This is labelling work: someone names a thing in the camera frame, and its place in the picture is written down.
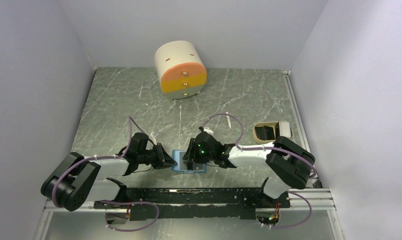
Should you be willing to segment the blue leather card holder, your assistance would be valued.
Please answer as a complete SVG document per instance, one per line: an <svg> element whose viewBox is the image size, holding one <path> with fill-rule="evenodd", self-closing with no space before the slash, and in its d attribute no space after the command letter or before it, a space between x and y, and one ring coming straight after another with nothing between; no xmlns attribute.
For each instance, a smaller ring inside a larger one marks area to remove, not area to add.
<svg viewBox="0 0 402 240"><path fill-rule="evenodd" d="M207 165L202 163L194 163L183 160L185 155L183 150L173 150L172 158L176 162L176 165L172 166L172 170L184 174L200 174L207 172Z"/></svg>

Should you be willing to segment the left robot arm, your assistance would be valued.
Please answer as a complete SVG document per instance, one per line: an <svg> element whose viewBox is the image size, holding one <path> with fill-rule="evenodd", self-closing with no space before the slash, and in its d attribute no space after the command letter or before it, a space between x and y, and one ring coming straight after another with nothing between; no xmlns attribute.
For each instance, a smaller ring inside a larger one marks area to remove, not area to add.
<svg viewBox="0 0 402 240"><path fill-rule="evenodd" d="M161 170L177 164L160 143L147 148L149 142L147 134L137 132L115 155L88 157L70 152L43 182L40 192L56 207L70 212L88 202L121 208L129 196L118 177L136 173L141 165Z"/></svg>

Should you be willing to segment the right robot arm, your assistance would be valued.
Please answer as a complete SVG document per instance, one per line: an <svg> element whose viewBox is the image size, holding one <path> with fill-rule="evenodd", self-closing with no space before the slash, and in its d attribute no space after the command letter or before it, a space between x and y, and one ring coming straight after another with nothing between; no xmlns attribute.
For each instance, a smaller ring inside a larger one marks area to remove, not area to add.
<svg viewBox="0 0 402 240"><path fill-rule="evenodd" d="M188 169L209 162L223 169L269 167L273 173L264 180L258 197L264 207L271 207L289 189L305 189L308 179L317 173L314 155L285 136L266 144L222 144L203 131L190 140L182 160Z"/></svg>

